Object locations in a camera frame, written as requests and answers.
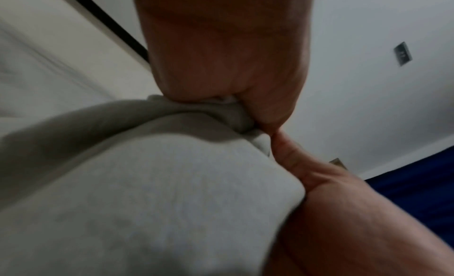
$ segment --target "blue fabric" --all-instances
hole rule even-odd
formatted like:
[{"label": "blue fabric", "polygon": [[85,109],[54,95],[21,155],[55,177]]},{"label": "blue fabric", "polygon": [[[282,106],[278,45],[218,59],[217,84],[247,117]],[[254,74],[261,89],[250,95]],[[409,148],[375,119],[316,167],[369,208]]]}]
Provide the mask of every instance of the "blue fabric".
[{"label": "blue fabric", "polygon": [[454,248],[454,147],[367,182]]}]

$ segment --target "curtain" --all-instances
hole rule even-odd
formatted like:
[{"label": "curtain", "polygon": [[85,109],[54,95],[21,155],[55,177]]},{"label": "curtain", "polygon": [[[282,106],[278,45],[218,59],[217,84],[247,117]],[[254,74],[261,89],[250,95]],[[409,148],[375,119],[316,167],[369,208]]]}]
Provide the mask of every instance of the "curtain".
[{"label": "curtain", "polygon": [[367,182],[454,248],[454,147]]}]

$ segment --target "white wall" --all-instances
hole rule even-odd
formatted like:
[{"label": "white wall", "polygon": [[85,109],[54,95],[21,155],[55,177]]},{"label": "white wall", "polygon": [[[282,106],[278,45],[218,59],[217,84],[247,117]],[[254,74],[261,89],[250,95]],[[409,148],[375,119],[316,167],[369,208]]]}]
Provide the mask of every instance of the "white wall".
[{"label": "white wall", "polygon": [[148,64],[81,12],[65,0],[0,0],[4,22],[116,98],[160,93]]},{"label": "white wall", "polygon": [[[54,6],[27,5],[37,1]],[[132,0],[95,1],[143,42]],[[392,160],[404,165],[454,144],[442,141],[454,135],[453,16],[454,0],[315,0],[309,78],[287,132],[365,177],[396,168]],[[393,48],[402,41],[413,61],[399,67]],[[423,149],[432,144],[437,149]]]}]

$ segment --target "skin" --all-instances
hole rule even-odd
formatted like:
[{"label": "skin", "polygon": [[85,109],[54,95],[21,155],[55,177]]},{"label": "skin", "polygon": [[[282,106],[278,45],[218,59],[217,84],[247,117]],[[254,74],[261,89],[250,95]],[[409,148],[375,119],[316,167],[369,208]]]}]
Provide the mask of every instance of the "skin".
[{"label": "skin", "polygon": [[454,253],[436,235],[279,131],[306,80],[312,1],[135,0],[164,95],[235,95],[272,135],[276,161],[306,188],[264,275],[454,275]]}]

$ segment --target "blue curtain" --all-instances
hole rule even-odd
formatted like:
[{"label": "blue curtain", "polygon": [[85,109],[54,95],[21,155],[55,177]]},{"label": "blue curtain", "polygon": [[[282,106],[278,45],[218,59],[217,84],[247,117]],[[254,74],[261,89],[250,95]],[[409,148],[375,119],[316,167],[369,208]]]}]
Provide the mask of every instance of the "blue curtain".
[{"label": "blue curtain", "polygon": [[367,182],[454,248],[454,147]]}]

